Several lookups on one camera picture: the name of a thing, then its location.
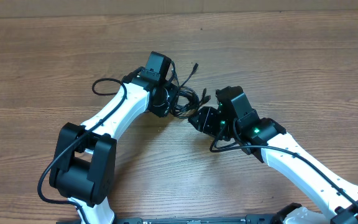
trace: wooden table surface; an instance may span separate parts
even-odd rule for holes
[[[0,19],[0,223],[77,217],[36,192],[58,132],[111,99],[92,93],[96,79],[127,75],[152,50],[175,61],[181,81],[199,63],[187,85],[207,88],[208,106],[215,89],[240,85],[261,117],[358,185],[358,11]],[[144,218],[317,210],[254,156],[212,154],[211,141],[185,120],[141,115],[117,146],[111,208]]]

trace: robotic hand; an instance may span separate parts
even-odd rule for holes
[[[173,75],[166,80],[168,69],[173,65]],[[317,204],[323,214],[307,211],[299,204],[291,204],[277,214],[247,215],[245,218],[200,219],[202,222],[222,223],[358,223],[358,186],[340,178],[296,143],[282,126],[272,119],[260,119],[248,102],[242,88],[226,87],[216,91],[218,109],[200,106],[210,96],[203,92],[201,100],[195,92],[178,82],[175,64],[168,57],[152,52],[145,67],[125,76],[122,81],[105,78],[121,84],[116,96],[95,116],[81,125],[67,123],[62,127],[55,150],[54,160],[42,174],[38,193],[48,203],[74,205],[81,220],[73,223],[149,224],[140,218],[125,222],[114,217],[107,195],[111,190],[116,160],[116,144],[130,123],[141,113],[149,110],[159,117],[171,112],[179,118],[188,118],[198,130],[215,137],[210,151],[223,152],[242,149],[253,154],[261,162],[281,172]],[[185,106],[178,106],[179,96],[189,99]],[[195,110],[190,117],[186,112]],[[236,140],[234,146],[216,147],[218,140]],[[75,157],[75,152],[92,154],[91,162]],[[58,189],[67,201],[50,200],[41,191],[42,182],[50,171],[49,184]],[[188,223],[189,220],[162,220],[161,223]]]

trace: cable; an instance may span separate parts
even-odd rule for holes
[[[296,152],[291,152],[288,151],[286,149],[280,149],[279,147],[273,147],[273,146],[255,146],[255,145],[248,145],[248,146],[234,146],[234,147],[221,147],[218,150],[213,150],[213,147],[216,147],[216,144],[218,142],[218,139],[220,137],[220,135],[222,135],[223,131],[227,128],[227,123],[222,127],[222,129],[220,130],[220,132],[218,133],[218,135],[215,137],[214,141],[212,142],[211,146],[209,147],[209,150],[211,152],[226,152],[226,151],[231,151],[231,150],[236,150],[236,149],[250,149],[250,148],[254,148],[254,149],[270,149],[270,150],[274,150],[274,151],[280,151],[280,152],[284,152],[287,153],[291,156],[293,156],[294,158],[298,158],[301,161],[303,161],[304,163],[308,164],[314,171],[316,171],[325,181],[327,181],[329,184],[331,184],[331,186],[337,190],[340,194],[342,194],[346,199],[348,199],[348,201],[350,201],[350,203],[352,203],[357,209],[358,209],[358,203],[353,200],[353,198],[351,198],[348,194],[345,193],[345,191],[338,187],[338,185],[336,185],[330,178],[328,178],[321,170],[319,170],[314,164],[312,164],[309,160],[305,159],[304,157],[302,157],[301,155],[299,155]]]
[[[174,117],[177,117],[180,119],[187,119],[192,115],[192,113],[189,113],[190,111],[194,111],[194,112],[198,111],[198,109],[203,104],[207,103],[211,99],[211,96],[205,96],[206,95],[206,88],[205,88],[203,90],[203,95],[200,100],[198,98],[197,93],[192,88],[185,86],[185,84],[191,78],[191,76],[193,76],[196,73],[197,68],[198,68],[197,63],[194,64],[193,70],[191,71],[190,75],[181,85],[179,84],[178,74],[176,72],[176,67],[175,67],[175,62],[172,61],[171,64],[172,64],[172,76],[168,80],[167,84],[171,83],[173,81],[173,79],[175,79],[178,84],[178,93],[175,96],[175,101],[173,102],[170,113]],[[185,105],[179,105],[178,104],[179,96],[185,97],[189,102]]]
[[[47,176],[48,172],[50,171],[50,169],[52,168],[53,165],[56,164],[56,162],[67,152],[72,152],[76,147],[78,147],[82,141],[85,139],[85,137],[87,137],[87,135],[89,135],[90,133],[92,133],[92,131],[94,131],[96,128],[98,128],[100,125],[102,125],[112,114],[114,114],[114,112],[116,112],[118,110],[118,108],[123,104],[124,100],[126,99],[127,96],[127,88],[125,87],[124,83],[116,80],[114,78],[101,78],[100,80],[96,80],[93,83],[92,86],[92,90],[94,91],[94,86],[98,83],[101,82],[101,80],[108,80],[108,81],[113,81],[116,83],[119,83],[122,88],[124,89],[124,95],[122,96],[121,101],[118,103],[118,105],[111,110],[103,119],[99,120],[92,128],[90,128],[89,130],[87,130],[84,134],[82,134],[79,138],[77,138],[76,140],[74,140],[65,150],[63,150],[48,166],[47,168],[44,170],[44,172],[42,173],[40,180],[38,181],[38,186],[37,186],[37,192],[38,192],[38,196],[47,203],[54,203],[54,204],[69,204],[69,205],[74,205],[76,207],[77,210],[80,211],[81,216],[84,220],[84,222],[86,224],[90,224],[89,221],[86,219],[85,216],[85,212],[82,208],[82,206],[76,202],[71,202],[71,201],[66,201],[66,200],[52,200],[52,199],[48,199],[46,198],[43,193],[42,193],[42,183],[44,182],[45,177]]]

